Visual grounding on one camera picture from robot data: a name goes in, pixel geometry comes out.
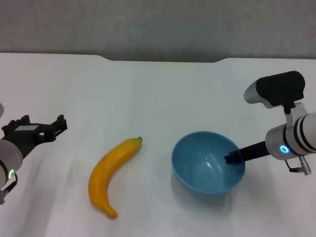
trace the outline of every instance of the black bracket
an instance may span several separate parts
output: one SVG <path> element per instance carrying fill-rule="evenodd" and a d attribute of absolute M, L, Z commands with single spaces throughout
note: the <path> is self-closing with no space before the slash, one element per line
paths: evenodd
<path fill-rule="evenodd" d="M 67 123 L 63 115 L 58 116 L 52 124 L 31 123 L 30 117 L 25 115 L 21 119 L 11 120 L 2 130 L 2 139 L 17 146 L 24 159 L 37 145 L 55 141 L 59 134 L 67 130 Z"/>

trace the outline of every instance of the bowl rim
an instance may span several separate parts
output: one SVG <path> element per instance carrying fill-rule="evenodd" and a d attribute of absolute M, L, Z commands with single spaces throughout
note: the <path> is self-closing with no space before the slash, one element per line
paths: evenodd
<path fill-rule="evenodd" d="M 216 135 L 219 135 L 219 136 L 222 136 L 224 138 L 226 138 L 228 141 L 230 141 L 231 143 L 233 143 L 238 149 L 239 147 L 235 144 L 235 142 L 233 142 L 231 139 L 229 139 L 228 137 L 220 134 L 220 133 L 217 133 L 217 132 L 211 132 L 211 131 L 197 131 L 197 132 L 191 132 L 185 136 L 183 136 L 173 147 L 172 149 L 172 153 L 171 153 L 171 165 L 172 165 L 172 169 L 173 169 L 173 173 L 176 175 L 176 177 L 183 183 L 185 184 L 187 187 L 189 187 L 190 189 L 193 189 L 199 193 L 203 193 L 203 194 L 224 194 L 224 193 L 228 193 L 230 192 L 231 190 L 233 190 L 243 179 L 244 175 L 245 175 L 245 171 L 246 171 L 246 165 L 245 163 L 243 164 L 243 174 L 242 176 L 240 177 L 240 179 L 238 180 L 238 182 L 231 186 L 230 188 L 228 189 L 225 189 L 225 190 L 222 190 L 220 192 L 206 192 L 206 191 L 203 191 L 203 190 L 199 190 L 199 189 L 196 189 L 195 187 L 192 187 L 191 185 L 189 185 L 187 182 L 185 182 L 177 173 L 176 169 L 174 168 L 174 165 L 173 165 L 173 152 L 174 152 L 174 149 L 176 148 L 176 146 L 178 145 L 178 143 L 185 137 L 189 136 L 189 135 L 192 135 L 192 134 L 195 134 L 195 133 L 201 133 L 201 132 L 207 132 L 207 133 L 213 133 L 213 134 L 216 134 Z"/>

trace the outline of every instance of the banana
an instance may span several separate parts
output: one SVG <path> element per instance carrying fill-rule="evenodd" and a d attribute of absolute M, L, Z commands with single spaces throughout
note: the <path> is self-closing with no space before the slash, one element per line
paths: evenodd
<path fill-rule="evenodd" d="M 89 179 L 89 197 L 91 203 L 104 211 L 110 218 L 118 213 L 109 205 L 108 185 L 115 171 L 134 156 L 142 146 L 141 137 L 128 139 L 109 151 L 94 167 Z"/>

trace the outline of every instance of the blue led light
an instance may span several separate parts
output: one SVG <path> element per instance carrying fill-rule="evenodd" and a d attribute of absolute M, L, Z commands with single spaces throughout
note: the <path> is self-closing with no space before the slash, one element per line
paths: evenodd
<path fill-rule="evenodd" d="M 290 149 L 288 149 L 285 145 L 280 146 L 280 151 L 283 153 L 289 153 Z"/>

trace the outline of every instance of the green led light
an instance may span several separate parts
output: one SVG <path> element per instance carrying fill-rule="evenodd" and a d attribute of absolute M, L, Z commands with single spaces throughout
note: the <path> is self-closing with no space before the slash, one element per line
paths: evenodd
<path fill-rule="evenodd" d="M 9 172 L 9 179 L 12 178 L 12 175 L 13 175 L 13 174 L 14 174 L 14 169 L 10 170 L 10 172 Z"/>

